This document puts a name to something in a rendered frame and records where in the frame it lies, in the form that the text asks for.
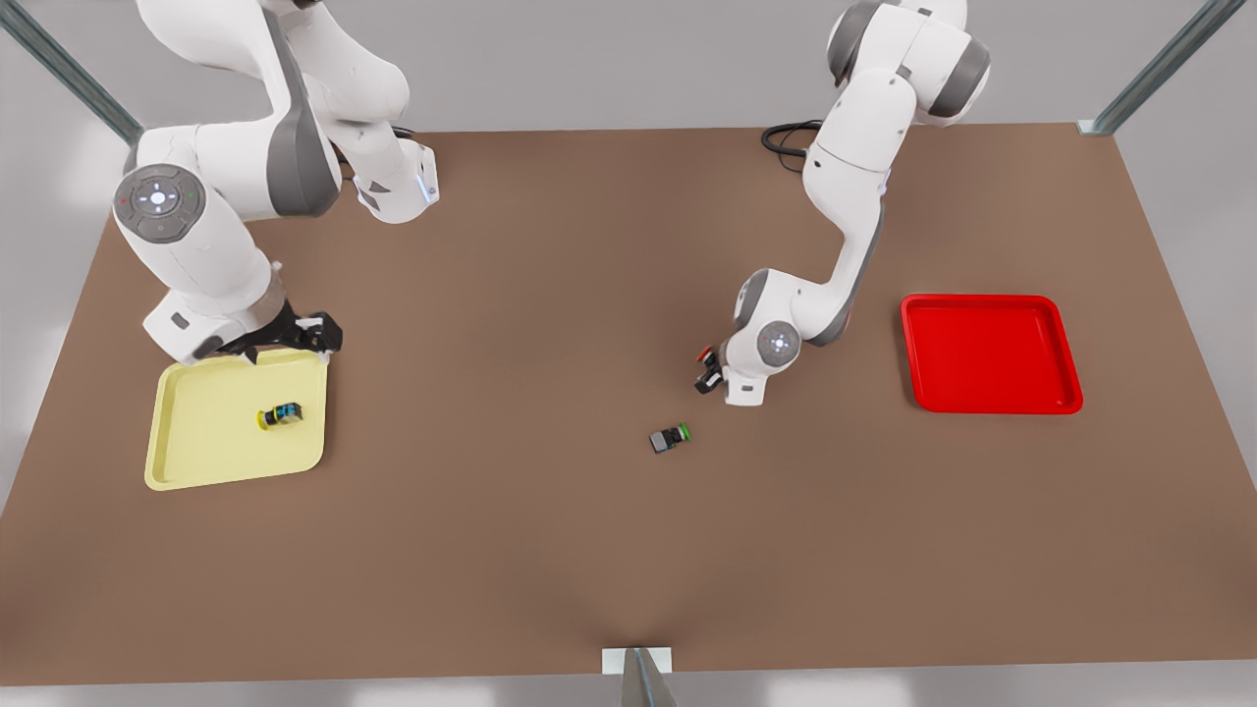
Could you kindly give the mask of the yellow tray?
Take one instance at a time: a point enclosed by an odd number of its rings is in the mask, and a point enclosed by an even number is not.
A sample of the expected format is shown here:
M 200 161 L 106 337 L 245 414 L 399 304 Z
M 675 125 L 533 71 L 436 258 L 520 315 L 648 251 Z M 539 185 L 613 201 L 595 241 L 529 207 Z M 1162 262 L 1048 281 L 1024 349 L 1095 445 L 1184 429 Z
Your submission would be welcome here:
M 309 351 L 171 365 L 160 376 L 145 484 L 185 489 L 310 470 L 326 440 L 329 367 Z M 263 430 L 256 413 L 300 404 L 302 420 Z

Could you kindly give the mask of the red tray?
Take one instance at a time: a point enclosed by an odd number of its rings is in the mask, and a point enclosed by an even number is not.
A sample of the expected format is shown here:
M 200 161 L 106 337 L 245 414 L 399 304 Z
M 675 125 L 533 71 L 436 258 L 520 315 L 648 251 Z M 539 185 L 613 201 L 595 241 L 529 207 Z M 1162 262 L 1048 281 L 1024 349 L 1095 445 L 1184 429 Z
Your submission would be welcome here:
M 1085 399 L 1055 301 L 910 294 L 900 301 L 914 398 L 931 413 L 1079 413 Z

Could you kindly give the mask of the silver frame post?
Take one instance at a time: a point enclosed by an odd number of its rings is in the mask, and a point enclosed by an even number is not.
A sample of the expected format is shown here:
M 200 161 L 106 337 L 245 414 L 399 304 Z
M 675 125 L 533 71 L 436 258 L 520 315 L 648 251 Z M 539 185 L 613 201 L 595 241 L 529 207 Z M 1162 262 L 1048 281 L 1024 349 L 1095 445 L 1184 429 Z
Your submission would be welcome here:
M 1123 87 L 1112 102 L 1095 118 L 1077 122 L 1079 135 L 1116 135 L 1247 3 L 1248 0 L 1205 0 L 1175 36 L 1128 81 L 1128 86 Z
M 601 650 L 602 676 L 620 676 L 618 707 L 678 707 L 665 676 L 672 673 L 670 647 L 615 647 Z
M 113 135 L 129 146 L 138 143 L 145 133 L 143 126 L 18 0 L 0 0 L 0 26 Z

